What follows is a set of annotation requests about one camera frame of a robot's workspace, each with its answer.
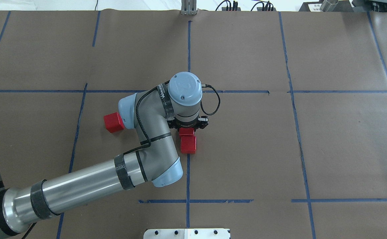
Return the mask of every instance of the black ring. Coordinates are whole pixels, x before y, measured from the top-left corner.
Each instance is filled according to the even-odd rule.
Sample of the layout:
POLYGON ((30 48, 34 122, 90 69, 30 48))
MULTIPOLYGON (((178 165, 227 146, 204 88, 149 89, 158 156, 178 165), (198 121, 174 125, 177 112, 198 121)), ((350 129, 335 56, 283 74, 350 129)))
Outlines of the black ring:
POLYGON ((174 108, 172 107, 171 98, 168 91, 164 89, 164 84, 157 86, 158 95, 160 96, 162 106, 165 112, 165 118, 171 118, 174 116, 174 108))
POLYGON ((36 216, 43 220, 60 215, 52 212, 46 203, 46 198, 43 194, 43 183, 45 181, 46 180, 40 181, 31 186, 30 192, 31 207, 36 216))
POLYGON ((139 151, 136 151, 136 157, 137 157, 137 163, 139 163, 140 171, 142 172, 143 180, 147 182, 148 178, 146 177, 145 169, 143 168, 142 161, 140 160, 139 151))
POLYGON ((5 216, 3 215, 3 198, 7 189, 4 189, 0 192, 0 229, 8 236, 16 236, 19 233, 14 232, 10 229, 9 225, 6 223, 5 216))
POLYGON ((119 183, 121 183, 122 189, 124 190, 134 189, 134 185, 131 182, 130 176, 128 176, 127 169, 125 168, 123 153, 114 158, 114 165, 115 165, 116 175, 118 176, 119 183))

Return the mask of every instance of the metal bracket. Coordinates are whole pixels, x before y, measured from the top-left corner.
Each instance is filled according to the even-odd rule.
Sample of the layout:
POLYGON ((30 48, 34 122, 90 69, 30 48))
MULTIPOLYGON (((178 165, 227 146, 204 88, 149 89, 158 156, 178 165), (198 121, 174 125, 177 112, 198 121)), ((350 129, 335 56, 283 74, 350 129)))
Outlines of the metal bracket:
POLYGON ((196 15, 197 12, 196 0, 181 0, 182 15, 196 15))
POLYGON ((188 228, 188 229, 149 229, 143 239, 230 239, 230 229, 188 228))

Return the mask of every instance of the metal cylinder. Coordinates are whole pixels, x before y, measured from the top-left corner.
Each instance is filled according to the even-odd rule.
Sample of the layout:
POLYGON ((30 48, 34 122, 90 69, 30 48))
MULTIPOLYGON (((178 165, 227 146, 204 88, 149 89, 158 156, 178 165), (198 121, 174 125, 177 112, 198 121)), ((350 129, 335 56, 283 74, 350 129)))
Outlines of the metal cylinder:
POLYGON ((320 6, 320 10, 323 12, 331 12, 335 9, 339 0, 323 0, 322 5, 320 6))
POLYGON ((56 214, 122 190, 114 160, 43 183, 46 202, 50 210, 56 214))

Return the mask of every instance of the red block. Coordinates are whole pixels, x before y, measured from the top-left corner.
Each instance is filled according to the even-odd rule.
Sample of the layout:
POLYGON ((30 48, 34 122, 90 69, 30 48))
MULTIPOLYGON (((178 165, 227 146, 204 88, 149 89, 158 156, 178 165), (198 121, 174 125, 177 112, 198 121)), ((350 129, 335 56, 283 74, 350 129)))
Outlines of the red block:
POLYGON ((103 117, 103 120, 105 122, 105 128, 110 133, 117 132, 125 128, 124 124, 122 123, 121 116, 118 112, 112 113, 110 115, 105 115, 103 117))
POLYGON ((178 130, 178 136, 193 136, 195 135, 195 130, 193 128, 180 128, 178 130))
POLYGON ((196 136, 181 136, 181 153, 196 153, 196 136))

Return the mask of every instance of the robotic arm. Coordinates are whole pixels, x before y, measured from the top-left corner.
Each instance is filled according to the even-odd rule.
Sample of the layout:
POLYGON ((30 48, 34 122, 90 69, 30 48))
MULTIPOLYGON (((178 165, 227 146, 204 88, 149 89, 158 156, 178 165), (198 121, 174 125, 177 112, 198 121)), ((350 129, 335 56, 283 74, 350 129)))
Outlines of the robotic arm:
POLYGON ((25 189, 4 189, 0 176, 0 238, 147 181, 163 187, 179 180, 183 169, 169 129, 207 126, 208 119, 199 118, 202 86, 194 74, 180 72, 150 91, 121 99, 124 126, 136 129, 141 146, 114 159, 25 189))

